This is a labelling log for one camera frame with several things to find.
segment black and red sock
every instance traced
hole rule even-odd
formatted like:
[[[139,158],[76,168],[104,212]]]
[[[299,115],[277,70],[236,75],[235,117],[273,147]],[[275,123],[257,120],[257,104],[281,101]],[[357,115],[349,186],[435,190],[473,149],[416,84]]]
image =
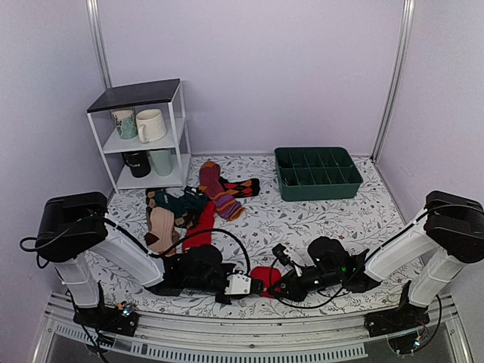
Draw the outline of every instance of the black and red sock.
[[[257,178],[231,182],[220,177],[219,183],[224,188],[224,191],[234,198],[255,197],[260,192],[260,181]]]

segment patterned mug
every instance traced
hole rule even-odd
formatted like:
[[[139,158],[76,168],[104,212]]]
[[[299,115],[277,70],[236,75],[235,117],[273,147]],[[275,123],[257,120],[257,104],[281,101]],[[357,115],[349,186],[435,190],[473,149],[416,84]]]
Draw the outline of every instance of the patterned mug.
[[[114,125],[121,139],[129,140],[138,135],[134,108],[115,110],[111,112],[111,115],[113,116]]]

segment patterned table surface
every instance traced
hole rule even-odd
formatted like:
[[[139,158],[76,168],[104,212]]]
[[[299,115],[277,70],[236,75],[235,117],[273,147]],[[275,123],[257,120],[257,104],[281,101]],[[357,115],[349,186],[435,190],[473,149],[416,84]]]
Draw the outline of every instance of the patterned table surface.
[[[355,164],[363,176],[357,196],[351,200],[328,200],[315,202],[284,202],[279,194],[275,174],[274,157],[194,157],[188,184],[197,186],[198,171],[207,160],[217,162],[222,176],[229,181],[259,178],[259,196],[242,199],[245,213],[233,222],[216,217],[216,228],[224,228],[236,234],[246,245],[252,267],[270,266],[274,257],[271,248],[278,243],[291,246],[311,265],[307,246],[319,236],[328,236],[342,241],[350,253],[360,253],[366,248],[375,248],[401,227],[396,208],[369,159],[355,158]],[[179,190],[169,190],[179,195]],[[130,190],[115,194],[109,210],[139,240],[147,231],[144,190]],[[244,257],[238,245],[221,234],[213,235],[226,260],[236,262],[245,271]],[[379,287],[367,293],[349,294],[336,298],[319,309],[295,309],[275,299],[248,296],[233,300],[224,306],[214,301],[212,293],[185,290],[181,296],[155,296],[144,290],[126,272],[94,253],[87,256],[96,279],[101,281],[108,302],[128,300],[140,310],[165,314],[190,315],[217,318],[289,318],[302,316],[334,315],[394,306],[399,301],[402,285],[414,278],[422,269],[419,261],[400,268]],[[337,289],[325,291],[332,295]],[[311,293],[302,303],[313,306],[326,300]]]

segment green bin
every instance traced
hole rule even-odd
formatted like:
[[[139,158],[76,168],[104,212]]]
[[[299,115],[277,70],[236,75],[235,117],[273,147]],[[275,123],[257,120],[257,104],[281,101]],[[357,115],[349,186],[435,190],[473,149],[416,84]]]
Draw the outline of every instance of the green bin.
[[[363,182],[343,147],[278,147],[275,160],[287,202],[354,198]]]

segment cup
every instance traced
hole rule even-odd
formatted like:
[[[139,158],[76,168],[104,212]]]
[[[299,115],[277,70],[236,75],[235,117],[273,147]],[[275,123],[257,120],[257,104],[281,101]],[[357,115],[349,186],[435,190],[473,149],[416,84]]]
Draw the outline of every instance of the cup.
[[[138,134],[134,108],[111,111],[111,116],[121,139],[129,140]]]
[[[167,176],[172,173],[172,153],[169,149],[151,150],[150,158],[159,176]]]
[[[124,163],[135,178],[143,178],[151,172],[150,161],[146,151],[129,151],[122,153]]]
[[[166,135],[166,127],[161,110],[151,109],[141,111],[136,115],[139,141],[143,144],[160,140]]]

